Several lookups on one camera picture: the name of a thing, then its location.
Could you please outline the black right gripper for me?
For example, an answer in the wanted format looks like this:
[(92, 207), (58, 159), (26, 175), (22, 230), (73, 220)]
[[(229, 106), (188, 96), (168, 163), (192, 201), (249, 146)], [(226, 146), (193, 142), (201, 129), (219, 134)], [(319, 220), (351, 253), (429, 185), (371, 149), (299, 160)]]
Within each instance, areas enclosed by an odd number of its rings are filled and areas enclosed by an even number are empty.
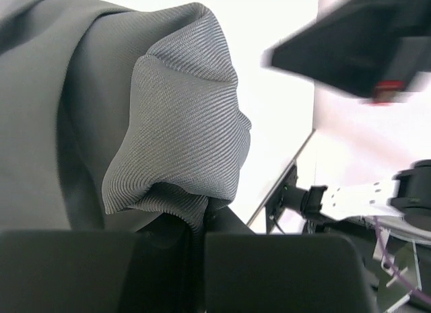
[(267, 50), (265, 66), (371, 105), (396, 103), (430, 71), (430, 0), (348, 0)]

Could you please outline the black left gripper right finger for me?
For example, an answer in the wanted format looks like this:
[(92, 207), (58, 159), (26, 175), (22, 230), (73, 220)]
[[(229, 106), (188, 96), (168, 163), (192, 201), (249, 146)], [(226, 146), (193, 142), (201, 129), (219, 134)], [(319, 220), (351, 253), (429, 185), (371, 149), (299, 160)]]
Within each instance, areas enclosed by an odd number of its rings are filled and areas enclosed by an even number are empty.
[(378, 312), (362, 258), (340, 235), (256, 234), (229, 208), (205, 221), (208, 312)]

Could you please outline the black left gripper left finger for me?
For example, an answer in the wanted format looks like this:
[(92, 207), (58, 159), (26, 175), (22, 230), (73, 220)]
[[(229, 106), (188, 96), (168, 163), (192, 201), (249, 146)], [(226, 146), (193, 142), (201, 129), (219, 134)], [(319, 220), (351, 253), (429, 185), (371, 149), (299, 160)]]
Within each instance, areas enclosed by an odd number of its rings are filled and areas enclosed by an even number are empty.
[(197, 283), (180, 221), (1, 233), (2, 312), (200, 312)]

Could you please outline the grey pleated skirt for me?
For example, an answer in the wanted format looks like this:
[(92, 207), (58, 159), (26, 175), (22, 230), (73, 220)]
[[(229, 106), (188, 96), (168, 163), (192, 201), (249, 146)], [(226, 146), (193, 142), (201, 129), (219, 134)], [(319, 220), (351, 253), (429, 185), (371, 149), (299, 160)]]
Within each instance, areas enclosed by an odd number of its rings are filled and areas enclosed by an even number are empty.
[(229, 205), (250, 146), (210, 9), (1, 0), (1, 227), (139, 229), (194, 241)]

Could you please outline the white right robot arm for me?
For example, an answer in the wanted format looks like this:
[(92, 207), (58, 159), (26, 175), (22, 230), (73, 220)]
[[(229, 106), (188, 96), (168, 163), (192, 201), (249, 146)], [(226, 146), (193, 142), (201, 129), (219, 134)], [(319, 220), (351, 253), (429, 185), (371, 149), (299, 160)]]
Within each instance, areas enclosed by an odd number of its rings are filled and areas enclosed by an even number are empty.
[(430, 228), (430, 0), (346, 0), (267, 51), (319, 85), (315, 124), (346, 176), (321, 213)]

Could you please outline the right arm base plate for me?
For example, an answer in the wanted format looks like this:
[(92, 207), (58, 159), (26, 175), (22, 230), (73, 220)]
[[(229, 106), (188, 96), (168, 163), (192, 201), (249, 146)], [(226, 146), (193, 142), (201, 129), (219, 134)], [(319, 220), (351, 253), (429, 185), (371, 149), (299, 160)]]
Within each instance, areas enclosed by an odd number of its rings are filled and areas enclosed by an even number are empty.
[(327, 187), (311, 186), (309, 189), (303, 189), (296, 186), (297, 180), (297, 166), (294, 162), (264, 200), (266, 234), (270, 234), (277, 227), (286, 209), (297, 213), (307, 222), (316, 224), (325, 222), (321, 209)]

